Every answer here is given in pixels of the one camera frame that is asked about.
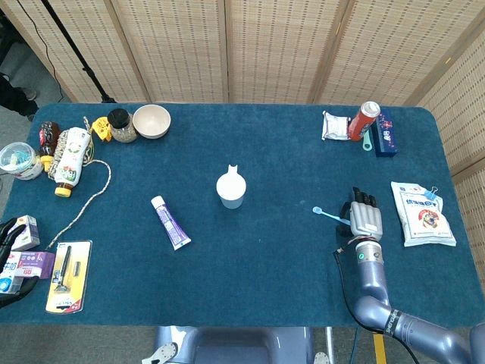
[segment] white box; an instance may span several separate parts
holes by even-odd
[[[16,293],[22,285],[23,278],[15,277],[21,252],[11,252],[0,274],[0,293]]]
[[[17,226],[25,224],[25,229],[15,239],[15,243],[12,246],[13,252],[23,252],[24,250],[33,248],[40,244],[39,231],[37,230],[37,221],[35,218],[29,215],[22,216],[17,219],[15,225],[10,229],[14,230]]]

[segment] metal rod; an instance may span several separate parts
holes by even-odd
[[[325,338],[327,339],[327,355],[330,361],[330,364],[335,364],[335,356],[333,355],[333,336],[332,336],[332,327],[327,326],[325,328]]]
[[[115,102],[115,100],[113,98],[109,97],[109,95],[105,92],[105,89],[103,89],[103,86],[101,86],[101,84],[99,83],[98,79],[96,78],[94,71],[88,65],[88,63],[86,62],[86,59],[84,59],[80,50],[77,48],[76,43],[74,43],[74,41],[70,37],[67,29],[65,28],[65,26],[61,22],[61,19],[59,19],[58,15],[55,13],[54,9],[49,4],[49,1],[48,0],[41,0],[41,1],[44,4],[47,12],[51,15],[52,19],[57,24],[57,26],[58,26],[59,30],[61,31],[62,35],[64,36],[64,38],[69,43],[69,46],[73,49],[74,53],[76,53],[76,56],[79,58],[81,64],[83,65],[83,71],[85,71],[88,74],[89,78],[95,84],[99,93],[101,93],[102,102],[104,102],[104,103]]]

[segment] blue tablecloth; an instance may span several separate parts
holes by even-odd
[[[137,104],[59,104],[39,110],[27,142],[38,148],[39,125],[83,127],[113,108]],[[399,153],[377,158],[361,143],[322,142],[321,113],[354,115],[355,106],[177,105],[164,107],[171,128],[159,140],[101,143],[111,185],[62,240],[92,240],[84,310],[45,313],[48,282],[0,310],[0,322],[103,325],[353,325],[332,252],[342,243],[336,222],[353,186],[377,197],[392,304],[440,325],[483,320],[485,305],[455,191],[433,116],[422,108],[389,108]],[[227,165],[239,166],[247,192],[227,210],[215,191]],[[42,175],[16,180],[5,218],[37,218],[42,246],[105,184],[102,165],[83,169],[69,199]],[[404,248],[390,181],[437,186],[457,247]],[[150,199],[161,194],[192,242],[174,252]],[[344,259],[355,291],[355,257]]]

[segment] yellow cap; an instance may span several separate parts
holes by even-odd
[[[54,193],[59,197],[70,197],[70,190],[68,188],[57,187]]]
[[[49,168],[51,167],[51,163],[54,157],[50,155],[43,155],[40,157],[40,162],[44,165],[44,171],[49,172]]]

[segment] white bowl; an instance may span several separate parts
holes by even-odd
[[[133,114],[133,126],[141,136],[148,139],[164,136],[170,122],[168,111],[158,105],[144,105]]]

